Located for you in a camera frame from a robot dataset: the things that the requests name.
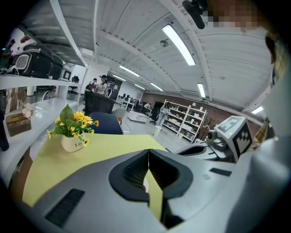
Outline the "small white flower bunch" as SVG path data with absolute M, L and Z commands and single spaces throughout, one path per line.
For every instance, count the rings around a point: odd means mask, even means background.
M 25 118 L 31 119 L 31 117 L 34 115 L 34 108 L 29 104 L 24 104 L 22 107 L 22 114 Z

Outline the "black office chair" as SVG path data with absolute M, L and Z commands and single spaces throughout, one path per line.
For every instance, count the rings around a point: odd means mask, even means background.
M 78 84 L 79 83 L 79 77 L 78 76 L 73 76 L 71 79 L 72 83 Z M 78 86 L 69 86 L 70 91 L 74 92 L 78 89 Z

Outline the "person's white shirt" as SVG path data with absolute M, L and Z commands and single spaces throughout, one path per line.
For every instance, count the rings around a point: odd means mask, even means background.
M 291 67 L 272 87 L 262 105 L 276 136 L 291 136 Z

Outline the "white desk with monitors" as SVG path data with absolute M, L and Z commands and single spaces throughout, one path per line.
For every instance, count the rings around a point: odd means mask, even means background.
M 130 95 L 123 94 L 120 96 L 119 105 L 121 108 L 125 108 L 127 111 L 132 111 L 135 106 L 136 99 L 131 98 Z

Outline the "white low cabinet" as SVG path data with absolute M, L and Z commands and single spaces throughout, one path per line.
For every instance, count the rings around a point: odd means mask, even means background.
M 128 114 L 128 118 L 131 121 L 146 123 L 148 116 L 139 112 L 130 111 Z

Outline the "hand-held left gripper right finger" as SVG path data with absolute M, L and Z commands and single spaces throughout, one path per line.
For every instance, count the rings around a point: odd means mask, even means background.
M 247 176 L 238 163 L 215 162 L 150 149 L 149 169 L 162 189 L 159 226 L 149 233 L 231 233 L 232 211 Z

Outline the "wooden coat rack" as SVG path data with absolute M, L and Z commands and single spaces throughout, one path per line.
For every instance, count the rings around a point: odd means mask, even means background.
M 200 139 L 205 140 L 209 130 L 213 130 L 215 125 L 215 120 L 210 117 L 201 128 Z

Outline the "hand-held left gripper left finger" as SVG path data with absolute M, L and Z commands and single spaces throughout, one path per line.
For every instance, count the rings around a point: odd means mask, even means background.
M 52 232 L 163 233 L 142 186 L 148 150 L 86 165 L 50 188 L 33 209 Z

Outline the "yellow tablecloth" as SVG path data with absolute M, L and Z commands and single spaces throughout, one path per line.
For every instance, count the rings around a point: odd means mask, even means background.
M 142 150 L 164 150 L 149 135 L 87 133 L 85 137 L 89 140 L 89 144 L 76 152 L 65 151 L 60 137 L 46 140 L 34 159 L 25 182 L 22 197 L 25 204 L 33 209 L 35 203 L 50 188 L 86 165 Z M 149 208 L 161 222 L 162 190 L 149 170 L 149 161 L 148 172 L 144 179 L 149 183 Z

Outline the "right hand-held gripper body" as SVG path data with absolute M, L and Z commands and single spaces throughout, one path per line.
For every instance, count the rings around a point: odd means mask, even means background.
M 220 152 L 231 151 L 237 162 L 252 145 L 246 117 L 231 116 L 208 131 L 206 142 Z

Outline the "white metal shelf rack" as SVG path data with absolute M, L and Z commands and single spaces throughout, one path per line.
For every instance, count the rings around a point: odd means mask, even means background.
M 38 44 L 59 57 L 63 62 L 89 68 L 94 58 L 86 58 L 81 49 L 81 28 L 91 31 L 88 42 L 96 45 L 96 17 L 99 0 L 40 0 L 24 16 L 19 29 L 29 35 Z M 0 76 L 0 90 L 29 87 L 56 86 L 57 94 L 52 100 L 39 101 L 35 107 L 36 116 L 31 120 L 32 129 L 16 136 L 8 137 L 9 149 L 0 152 L 0 177 L 6 186 L 9 185 L 14 170 L 33 141 L 55 120 L 66 106 L 75 107 L 76 101 L 68 101 L 66 93 L 69 86 L 82 87 L 83 83 L 53 80 L 6 74 Z

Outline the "brown tissue box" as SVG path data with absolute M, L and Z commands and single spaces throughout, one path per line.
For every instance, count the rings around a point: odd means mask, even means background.
M 12 114 L 5 118 L 8 134 L 10 137 L 31 129 L 31 122 L 22 113 Z

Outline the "person's right forearm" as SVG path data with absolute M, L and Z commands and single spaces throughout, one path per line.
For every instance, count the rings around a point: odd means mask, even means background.
M 282 218 L 284 193 L 291 184 L 291 136 L 266 140 L 251 157 L 242 192 L 226 233 L 267 233 Z

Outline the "grey chair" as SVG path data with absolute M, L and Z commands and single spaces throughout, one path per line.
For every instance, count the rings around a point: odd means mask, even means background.
M 115 109 L 114 111 L 112 111 L 112 114 L 114 116 L 116 116 L 120 125 L 122 124 L 123 117 L 125 116 L 125 113 L 126 113 L 126 109 L 124 109 L 124 108 L 118 108 L 118 109 Z

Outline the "yellow flowers in white pot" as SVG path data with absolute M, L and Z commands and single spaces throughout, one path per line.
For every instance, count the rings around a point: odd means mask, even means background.
M 98 127 L 99 121 L 94 121 L 90 116 L 82 112 L 73 112 L 69 105 L 66 105 L 55 120 L 55 128 L 48 131 L 48 138 L 60 136 L 61 145 L 67 152 L 76 152 L 89 144 L 85 134 L 93 134 L 93 126 Z

